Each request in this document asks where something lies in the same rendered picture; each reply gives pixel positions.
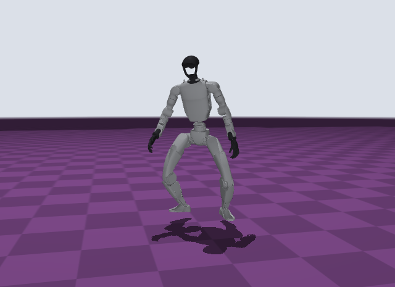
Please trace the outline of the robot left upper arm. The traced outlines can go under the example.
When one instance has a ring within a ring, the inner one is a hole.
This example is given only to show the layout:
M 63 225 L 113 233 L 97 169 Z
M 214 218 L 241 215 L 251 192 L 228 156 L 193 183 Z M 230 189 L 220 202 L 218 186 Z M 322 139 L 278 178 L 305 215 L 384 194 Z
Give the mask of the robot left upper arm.
M 207 90 L 210 93 L 213 93 L 213 97 L 217 104 L 219 105 L 218 114 L 226 115 L 224 107 L 226 106 L 225 98 L 220 90 L 220 85 L 215 81 L 207 81 L 206 82 Z

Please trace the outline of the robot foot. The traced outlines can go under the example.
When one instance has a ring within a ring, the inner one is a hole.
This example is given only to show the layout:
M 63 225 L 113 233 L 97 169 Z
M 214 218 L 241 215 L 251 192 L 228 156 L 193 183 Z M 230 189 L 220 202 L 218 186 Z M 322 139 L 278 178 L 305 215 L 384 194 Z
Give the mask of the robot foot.
M 229 209 L 222 210 L 222 207 L 219 210 L 219 214 L 227 221 L 234 221 L 235 217 L 231 214 Z
M 181 204 L 179 204 L 178 206 L 169 209 L 169 212 L 191 212 L 191 208 L 190 205 L 187 204 L 187 206 L 182 206 Z

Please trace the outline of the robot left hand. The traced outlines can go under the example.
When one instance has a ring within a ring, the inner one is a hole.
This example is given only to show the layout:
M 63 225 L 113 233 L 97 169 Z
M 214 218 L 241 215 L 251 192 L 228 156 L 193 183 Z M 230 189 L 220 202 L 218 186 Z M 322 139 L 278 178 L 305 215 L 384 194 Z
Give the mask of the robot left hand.
M 231 141 L 231 148 L 230 148 L 229 153 L 233 149 L 233 155 L 230 158 L 234 159 L 239 154 L 239 149 L 238 149 L 238 144 L 236 142 L 236 137 L 233 137 L 232 133 L 228 132 L 228 139 Z

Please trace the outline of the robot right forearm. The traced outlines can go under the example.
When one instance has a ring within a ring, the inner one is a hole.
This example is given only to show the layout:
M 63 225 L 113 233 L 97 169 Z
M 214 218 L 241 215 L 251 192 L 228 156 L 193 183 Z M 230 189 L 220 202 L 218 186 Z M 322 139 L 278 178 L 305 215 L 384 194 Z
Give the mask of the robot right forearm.
M 166 108 L 166 107 L 165 107 L 165 108 Z M 163 111 L 162 111 L 162 114 L 161 114 L 161 116 L 160 116 L 159 123 L 157 124 L 157 128 L 155 129 L 155 131 L 156 131 L 158 128 L 161 129 L 161 132 L 159 133 L 159 137 L 162 136 L 162 132 L 164 131 L 165 126 L 166 126 L 166 124 L 167 124 L 167 122 L 168 122 L 168 117 L 167 117 L 166 115 L 163 115 L 163 114 L 164 114 L 164 111 L 165 111 L 165 108 L 164 108 Z M 155 132 L 155 131 L 154 131 L 154 132 Z

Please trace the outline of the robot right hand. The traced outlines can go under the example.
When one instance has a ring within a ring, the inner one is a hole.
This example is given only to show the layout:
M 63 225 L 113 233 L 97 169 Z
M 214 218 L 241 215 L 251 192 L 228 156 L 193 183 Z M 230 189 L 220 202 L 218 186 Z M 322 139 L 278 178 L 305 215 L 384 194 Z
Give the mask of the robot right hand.
M 149 143 L 148 143 L 148 150 L 149 150 L 149 152 L 151 152 L 152 153 L 152 145 L 154 144 L 154 142 L 155 142 L 155 140 L 156 139 L 159 139 L 159 133 L 161 132 L 161 129 L 157 129 L 153 134 L 152 134 L 152 137 L 150 138 L 150 140 L 149 140 Z

